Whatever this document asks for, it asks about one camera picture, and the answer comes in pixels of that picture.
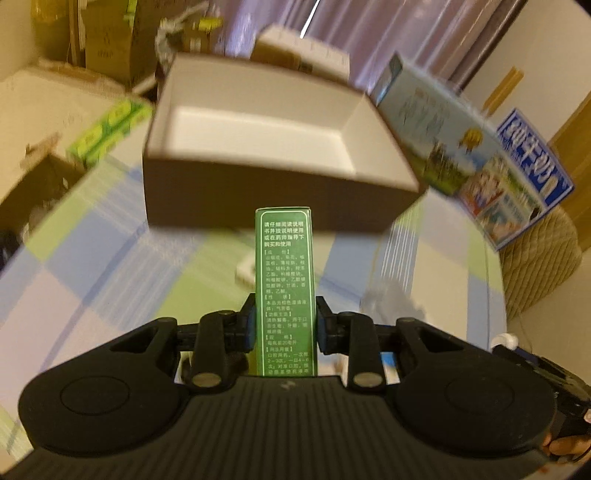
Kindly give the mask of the person right hand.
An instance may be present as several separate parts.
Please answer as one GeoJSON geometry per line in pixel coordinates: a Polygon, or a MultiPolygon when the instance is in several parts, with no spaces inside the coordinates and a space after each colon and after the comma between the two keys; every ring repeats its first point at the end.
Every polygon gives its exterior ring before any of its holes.
{"type": "Polygon", "coordinates": [[[563,461],[582,461],[590,454],[591,439],[589,435],[569,436],[553,439],[550,434],[543,441],[542,451],[554,455],[563,461]]]}

